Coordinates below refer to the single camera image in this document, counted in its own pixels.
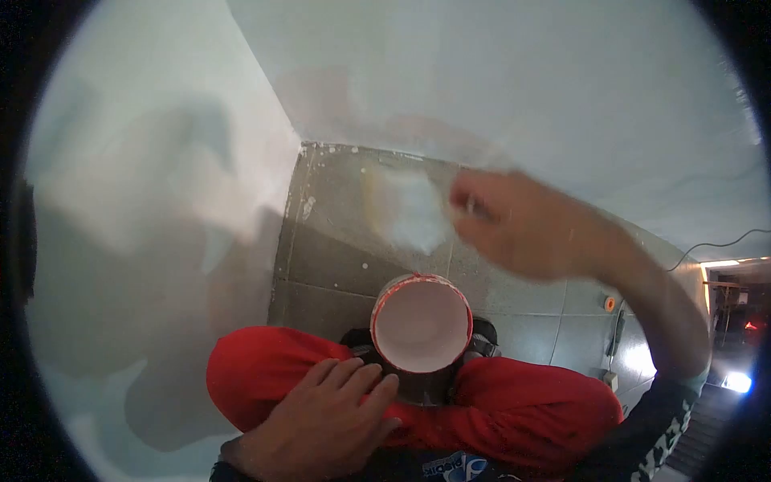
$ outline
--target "printed logo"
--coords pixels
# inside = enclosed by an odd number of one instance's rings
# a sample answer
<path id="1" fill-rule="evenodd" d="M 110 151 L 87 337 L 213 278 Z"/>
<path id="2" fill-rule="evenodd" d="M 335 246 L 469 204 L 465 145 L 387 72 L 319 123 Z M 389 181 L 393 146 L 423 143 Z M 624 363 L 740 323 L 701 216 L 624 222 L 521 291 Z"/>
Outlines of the printed logo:
<path id="1" fill-rule="evenodd" d="M 442 475 L 445 482 L 469 482 L 487 468 L 487 459 L 463 451 L 423 464 L 423 476 Z"/>

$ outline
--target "shoe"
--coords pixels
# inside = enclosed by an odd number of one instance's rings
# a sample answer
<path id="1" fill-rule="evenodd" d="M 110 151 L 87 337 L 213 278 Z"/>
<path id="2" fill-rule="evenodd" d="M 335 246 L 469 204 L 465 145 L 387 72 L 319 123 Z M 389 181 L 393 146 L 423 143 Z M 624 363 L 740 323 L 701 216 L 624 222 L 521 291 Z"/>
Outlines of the shoe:
<path id="1" fill-rule="evenodd" d="M 349 347 L 353 356 L 358 356 L 365 363 L 382 362 L 382 357 L 375 350 L 369 328 L 349 329 L 340 339 L 340 344 Z"/>
<path id="2" fill-rule="evenodd" d="M 467 352 L 477 352 L 481 356 L 502 356 L 498 346 L 498 332 L 489 320 L 481 316 L 473 317 L 474 328 Z"/>

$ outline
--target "t-shirt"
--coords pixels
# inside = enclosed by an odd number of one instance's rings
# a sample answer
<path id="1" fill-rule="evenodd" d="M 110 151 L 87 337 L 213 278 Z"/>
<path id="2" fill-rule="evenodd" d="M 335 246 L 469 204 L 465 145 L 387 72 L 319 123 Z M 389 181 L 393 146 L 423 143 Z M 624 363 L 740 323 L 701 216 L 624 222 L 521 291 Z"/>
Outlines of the t-shirt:
<path id="1" fill-rule="evenodd" d="M 664 465 L 688 427 L 691 409 L 701 396 L 709 368 L 689 380 L 657 376 L 651 388 L 619 426 L 596 446 L 565 481 L 624 480 L 646 482 Z M 219 462 L 211 482 L 251 480 Z M 380 448 L 361 472 L 338 482 L 523 482 L 534 479 L 516 467 L 474 453 Z"/>

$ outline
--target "black sleeve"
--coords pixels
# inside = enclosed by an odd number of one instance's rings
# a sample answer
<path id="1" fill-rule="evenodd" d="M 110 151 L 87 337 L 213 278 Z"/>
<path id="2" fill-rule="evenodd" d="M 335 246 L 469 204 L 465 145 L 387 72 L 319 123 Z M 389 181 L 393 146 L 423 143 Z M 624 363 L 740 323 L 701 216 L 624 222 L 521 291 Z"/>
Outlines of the black sleeve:
<path id="1" fill-rule="evenodd" d="M 578 463 L 565 482 L 649 482 L 688 428 L 699 392 L 682 382 L 656 377 L 629 417 Z"/>
<path id="2" fill-rule="evenodd" d="M 209 482 L 258 482 L 243 475 L 228 462 L 218 461 L 211 469 Z"/>

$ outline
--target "hand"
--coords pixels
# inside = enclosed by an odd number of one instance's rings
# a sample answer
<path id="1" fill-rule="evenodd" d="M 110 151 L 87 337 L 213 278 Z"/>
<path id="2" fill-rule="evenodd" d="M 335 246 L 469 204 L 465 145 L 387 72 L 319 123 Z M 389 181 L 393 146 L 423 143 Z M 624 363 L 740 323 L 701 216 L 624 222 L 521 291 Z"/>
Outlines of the hand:
<path id="1" fill-rule="evenodd" d="M 398 377 L 388 375 L 372 388 L 381 366 L 363 365 L 360 358 L 315 365 L 267 420 L 223 445 L 224 460 L 262 482 L 318 482 L 364 468 L 401 420 L 382 418 Z"/>
<path id="2" fill-rule="evenodd" d="M 468 214 L 470 201 L 485 215 Z M 501 268 L 535 280 L 597 278 L 606 250 L 625 236 L 594 208 L 521 172 L 463 171 L 450 203 L 461 211 L 454 224 L 463 241 Z"/>

